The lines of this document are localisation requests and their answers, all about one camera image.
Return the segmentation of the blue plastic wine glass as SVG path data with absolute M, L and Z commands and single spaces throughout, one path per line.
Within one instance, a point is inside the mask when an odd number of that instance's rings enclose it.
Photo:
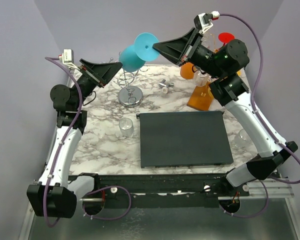
M 119 62 L 126 72 L 135 72 L 142 68 L 146 62 L 156 60 L 160 53 L 153 48 L 159 40 L 149 32 L 139 34 L 134 43 L 124 49 L 119 55 Z

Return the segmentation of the clear ribbed wine glass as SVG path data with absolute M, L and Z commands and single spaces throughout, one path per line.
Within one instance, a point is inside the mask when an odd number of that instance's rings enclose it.
M 124 137 L 131 137 L 134 134 L 134 124 L 130 118 L 122 118 L 118 125 Z

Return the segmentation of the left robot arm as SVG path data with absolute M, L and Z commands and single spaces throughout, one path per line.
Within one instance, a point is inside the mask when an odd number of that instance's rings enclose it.
M 45 169 L 36 183 L 28 186 L 26 195 L 38 217 L 71 218 L 77 202 L 86 194 L 97 197 L 101 191 L 96 174 L 81 173 L 69 180 L 70 166 L 86 125 L 83 103 L 95 88 L 105 87 L 122 68 L 121 62 L 92 63 L 80 59 L 81 76 L 69 87 L 52 87 L 50 99 L 57 112 L 56 135 Z

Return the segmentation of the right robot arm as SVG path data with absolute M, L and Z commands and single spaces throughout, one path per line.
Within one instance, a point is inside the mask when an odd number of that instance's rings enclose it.
M 233 39 L 213 52 L 203 46 L 202 37 L 199 30 L 192 28 L 182 37 L 157 42 L 152 47 L 171 63 L 191 63 L 214 78 L 209 84 L 213 97 L 238 120 L 254 143 L 257 156 L 229 171 L 220 183 L 220 191 L 231 196 L 241 184 L 269 177 L 298 146 L 286 141 L 271 125 L 267 131 L 264 124 L 268 121 L 253 106 L 250 90 L 237 73 L 250 61 L 245 43 Z

